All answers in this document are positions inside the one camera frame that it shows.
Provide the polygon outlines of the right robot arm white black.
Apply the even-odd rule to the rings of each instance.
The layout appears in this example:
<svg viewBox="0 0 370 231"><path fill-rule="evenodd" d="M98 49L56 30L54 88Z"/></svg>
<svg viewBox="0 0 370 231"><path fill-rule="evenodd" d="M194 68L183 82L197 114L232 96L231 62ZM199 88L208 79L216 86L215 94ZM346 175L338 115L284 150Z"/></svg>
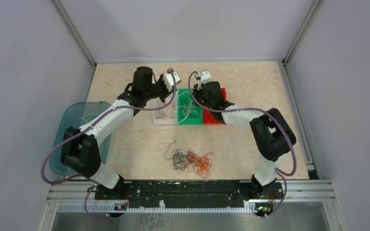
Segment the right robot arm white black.
<svg viewBox="0 0 370 231"><path fill-rule="evenodd" d="M220 123L251 129L261 158L250 185L239 190L244 200L265 198L270 194L277 175L294 175L297 168L293 149L296 137L278 109L264 111L259 108L240 108L225 100L217 81L195 84L192 98L196 105L209 111ZM279 160L287 153L291 153L293 157L293 169L290 173L279 169Z"/></svg>

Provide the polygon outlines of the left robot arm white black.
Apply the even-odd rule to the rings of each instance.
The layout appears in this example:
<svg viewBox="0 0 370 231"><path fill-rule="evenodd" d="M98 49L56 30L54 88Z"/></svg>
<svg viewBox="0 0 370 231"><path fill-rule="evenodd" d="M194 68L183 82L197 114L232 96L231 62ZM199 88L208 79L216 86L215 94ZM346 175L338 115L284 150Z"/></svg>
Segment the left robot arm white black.
<svg viewBox="0 0 370 231"><path fill-rule="evenodd" d="M148 101L172 100L180 82L180 76L171 68L156 79L152 68L138 67L132 82L108 109L79 128L65 130L60 143L61 164L105 187L113 199L120 199L125 193L124 178L102 163L99 146L123 122L148 110Z"/></svg>

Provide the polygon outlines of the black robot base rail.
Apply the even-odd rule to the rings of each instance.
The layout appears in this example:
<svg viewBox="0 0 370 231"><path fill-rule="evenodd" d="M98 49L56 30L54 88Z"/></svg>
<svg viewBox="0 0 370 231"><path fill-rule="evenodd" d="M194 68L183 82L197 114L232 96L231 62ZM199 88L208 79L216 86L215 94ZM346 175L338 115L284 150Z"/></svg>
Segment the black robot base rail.
<svg viewBox="0 0 370 231"><path fill-rule="evenodd" d="M281 199L282 184L259 186L251 180L126 180L114 189L98 186L96 200L123 200L129 208L233 209L249 200Z"/></svg>

